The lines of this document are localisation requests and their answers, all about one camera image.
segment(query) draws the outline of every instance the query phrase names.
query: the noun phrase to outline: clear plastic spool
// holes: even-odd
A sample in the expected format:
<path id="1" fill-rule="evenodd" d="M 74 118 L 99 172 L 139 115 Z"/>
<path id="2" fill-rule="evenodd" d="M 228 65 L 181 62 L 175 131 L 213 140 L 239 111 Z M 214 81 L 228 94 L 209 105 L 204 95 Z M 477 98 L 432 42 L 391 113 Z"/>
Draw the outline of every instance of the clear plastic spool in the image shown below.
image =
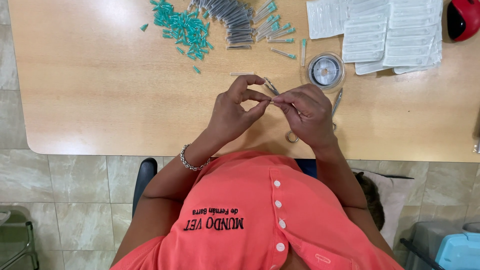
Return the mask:
<path id="1" fill-rule="evenodd" d="M 315 56 L 307 69 L 311 83 L 321 90 L 337 86 L 345 76 L 345 64 L 340 56 L 333 52 L 324 52 Z"/>

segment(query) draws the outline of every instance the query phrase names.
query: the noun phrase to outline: person's left hand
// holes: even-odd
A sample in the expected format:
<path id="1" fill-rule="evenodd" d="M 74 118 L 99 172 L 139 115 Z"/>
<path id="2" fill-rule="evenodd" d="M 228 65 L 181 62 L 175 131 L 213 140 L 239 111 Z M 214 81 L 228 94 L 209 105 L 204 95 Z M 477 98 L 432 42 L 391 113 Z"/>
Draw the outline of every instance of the person's left hand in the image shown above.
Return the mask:
<path id="1" fill-rule="evenodd" d="M 249 85 L 264 83 L 265 80 L 257 75 L 242 75 L 232 83 L 227 92 L 217 96 L 206 131 L 222 146 L 240 137 L 265 113 L 272 98 L 247 88 Z M 240 103 L 249 99 L 259 103 L 245 111 Z"/>

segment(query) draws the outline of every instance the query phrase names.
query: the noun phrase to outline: scissors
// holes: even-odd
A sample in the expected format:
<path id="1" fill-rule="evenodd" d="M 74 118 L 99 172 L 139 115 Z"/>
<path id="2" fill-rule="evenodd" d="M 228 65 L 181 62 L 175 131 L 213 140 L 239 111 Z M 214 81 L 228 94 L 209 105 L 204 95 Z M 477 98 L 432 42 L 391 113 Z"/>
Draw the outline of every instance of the scissors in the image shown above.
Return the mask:
<path id="1" fill-rule="evenodd" d="M 270 82 L 270 80 L 267 79 L 267 77 L 264 77 L 264 79 L 270 84 L 270 85 L 268 85 L 266 82 L 264 83 L 264 84 L 268 87 L 268 89 L 269 89 L 275 96 L 280 95 L 280 93 L 279 93 L 278 90 L 275 88 L 275 86 L 272 84 L 272 82 Z M 338 107 L 338 105 L 339 105 L 339 103 L 340 103 L 340 100 L 342 99 L 342 94 L 343 94 L 343 87 L 342 87 L 342 89 L 340 89 L 340 94 L 338 94 L 338 97 L 336 98 L 336 101 L 335 101 L 335 105 L 333 106 L 333 109 L 332 109 L 332 118 L 333 118 L 333 115 L 335 115 L 335 111 L 336 111 L 336 109 L 337 109 L 337 107 Z M 336 124 L 333 123 L 333 131 L 335 132 L 335 130 L 336 130 Z M 296 143 L 296 142 L 298 142 L 299 138 L 295 135 L 295 139 L 291 139 L 291 138 L 290 138 L 290 134 L 295 135 L 295 134 L 293 133 L 293 131 L 291 131 L 291 130 L 290 130 L 289 132 L 287 132 L 287 139 L 289 140 L 289 142 L 291 142 L 291 143 Z"/>

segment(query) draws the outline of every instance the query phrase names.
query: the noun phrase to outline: coral polo shirt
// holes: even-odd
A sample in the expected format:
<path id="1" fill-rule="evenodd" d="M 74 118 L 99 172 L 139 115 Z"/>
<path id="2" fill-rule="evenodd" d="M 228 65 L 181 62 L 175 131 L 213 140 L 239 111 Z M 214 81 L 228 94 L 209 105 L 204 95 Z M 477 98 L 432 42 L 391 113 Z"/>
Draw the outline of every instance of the coral polo shirt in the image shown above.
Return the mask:
<path id="1" fill-rule="evenodd" d="M 113 270 L 276 270 L 289 244 L 311 269 L 402 269 L 352 223 L 322 182 L 288 157 L 245 151 L 206 166 L 167 236 Z"/>

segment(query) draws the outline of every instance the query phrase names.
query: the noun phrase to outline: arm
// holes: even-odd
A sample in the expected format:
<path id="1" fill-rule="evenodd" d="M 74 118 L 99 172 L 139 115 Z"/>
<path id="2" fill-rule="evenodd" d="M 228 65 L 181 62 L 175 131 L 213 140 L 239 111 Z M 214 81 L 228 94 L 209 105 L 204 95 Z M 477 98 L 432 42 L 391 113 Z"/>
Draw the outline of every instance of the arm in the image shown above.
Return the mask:
<path id="1" fill-rule="evenodd" d="M 377 230 L 360 184 L 340 151 L 333 133 L 330 100 L 318 87 L 303 85 L 280 94 L 273 101 L 282 109 L 295 135 L 312 148 L 318 179 L 336 195 L 348 218 L 372 244 L 394 257 Z"/>
<path id="2" fill-rule="evenodd" d="M 207 128 L 185 149 L 185 160 L 190 165 L 199 167 L 205 164 L 212 155 L 242 135 L 265 113 L 271 98 L 247 89 L 248 85 L 261 85 L 264 82 L 264 79 L 256 75 L 239 76 L 227 92 L 217 96 Z M 245 111 L 241 103 L 248 99 L 259 103 Z M 158 172 L 138 201 L 135 215 L 112 266 L 141 244 L 170 232 L 198 175 L 199 171 L 183 165 L 180 156 L 176 156 Z"/>

